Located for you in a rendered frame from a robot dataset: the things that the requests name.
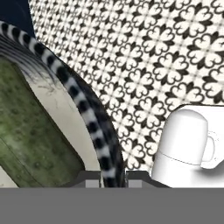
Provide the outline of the green cucumber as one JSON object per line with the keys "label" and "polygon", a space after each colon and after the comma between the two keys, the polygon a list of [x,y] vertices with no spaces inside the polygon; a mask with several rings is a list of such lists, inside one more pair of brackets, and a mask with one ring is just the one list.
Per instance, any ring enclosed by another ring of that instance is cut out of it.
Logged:
{"label": "green cucumber", "polygon": [[17,187],[60,187],[84,162],[33,93],[19,67],[0,56],[0,168]]}

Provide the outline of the dark blue cupboard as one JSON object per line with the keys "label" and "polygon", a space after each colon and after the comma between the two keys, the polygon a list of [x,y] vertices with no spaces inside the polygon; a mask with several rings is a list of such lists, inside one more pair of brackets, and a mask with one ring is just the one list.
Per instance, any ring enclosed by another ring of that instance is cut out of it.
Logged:
{"label": "dark blue cupboard", "polygon": [[0,0],[0,20],[35,36],[28,0]]}

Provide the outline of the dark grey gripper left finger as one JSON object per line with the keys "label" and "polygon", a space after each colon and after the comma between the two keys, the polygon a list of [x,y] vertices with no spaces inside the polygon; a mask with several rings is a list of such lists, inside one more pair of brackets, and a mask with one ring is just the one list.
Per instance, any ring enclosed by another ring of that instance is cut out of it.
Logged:
{"label": "dark grey gripper left finger", "polygon": [[101,173],[99,171],[80,171],[78,176],[63,187],[100,188]]}

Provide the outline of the white coffee machine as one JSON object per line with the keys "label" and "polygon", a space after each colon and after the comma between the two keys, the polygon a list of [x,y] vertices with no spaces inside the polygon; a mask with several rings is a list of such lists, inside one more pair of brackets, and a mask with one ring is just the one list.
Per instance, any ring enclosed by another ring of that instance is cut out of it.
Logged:
{"label": "white coffee machine", "polygon": [[175,108],[165,121],[150,176],[171,188],[224,188],[224,106]]}

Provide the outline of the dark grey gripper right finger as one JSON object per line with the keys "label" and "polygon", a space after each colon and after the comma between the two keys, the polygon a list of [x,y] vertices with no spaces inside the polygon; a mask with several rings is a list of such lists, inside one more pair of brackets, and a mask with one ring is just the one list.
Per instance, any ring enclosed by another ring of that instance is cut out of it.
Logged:
{"label": "dark grey gripper right finger", "polygon": [[167,185],[153,180],[147,171],[127,171],[128,188],[167,188]]}

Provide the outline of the black and white checkered bowl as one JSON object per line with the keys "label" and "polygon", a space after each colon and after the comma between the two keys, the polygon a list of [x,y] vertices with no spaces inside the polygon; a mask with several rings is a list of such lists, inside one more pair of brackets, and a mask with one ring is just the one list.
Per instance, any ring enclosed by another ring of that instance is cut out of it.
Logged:
{"label": "black and white checkered bowl", "polygon": [[60,84],[78,109],[106,187],[124,187],[122,146],[110,117],[93,89],[48,47],[13,24],[0,20],[0,55],[21,69],[28,85]]}

